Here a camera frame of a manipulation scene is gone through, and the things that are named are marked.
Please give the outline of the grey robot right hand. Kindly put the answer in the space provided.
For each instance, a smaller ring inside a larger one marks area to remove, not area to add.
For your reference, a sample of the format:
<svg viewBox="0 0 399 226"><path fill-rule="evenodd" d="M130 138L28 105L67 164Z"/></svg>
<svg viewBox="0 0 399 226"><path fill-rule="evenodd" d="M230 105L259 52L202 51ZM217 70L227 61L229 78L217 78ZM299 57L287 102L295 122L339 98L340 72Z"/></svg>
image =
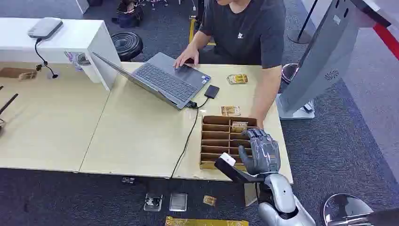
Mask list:
<svg viewBox="0 0 399 226"><path fill-rule="evenodd" d="M252 156L249 157L244 146L239 146L239 156L250 175L278 173L281 159L279 144L263 129L247 129L242 135L249 137Z"/></svg>

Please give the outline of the person's right hand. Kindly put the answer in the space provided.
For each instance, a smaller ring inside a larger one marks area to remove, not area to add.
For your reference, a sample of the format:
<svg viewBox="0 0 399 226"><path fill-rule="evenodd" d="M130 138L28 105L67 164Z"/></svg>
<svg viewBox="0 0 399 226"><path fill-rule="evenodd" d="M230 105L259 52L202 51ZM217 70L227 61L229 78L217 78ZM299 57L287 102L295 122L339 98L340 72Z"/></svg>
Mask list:
<svg viewBox="0 0 399 226"><path fill-rule="evenodd" d="M199 64L199 51L195 44L189 44L173 63L174 68L183 66L187 60L192 59L195 67Z"/></svg>

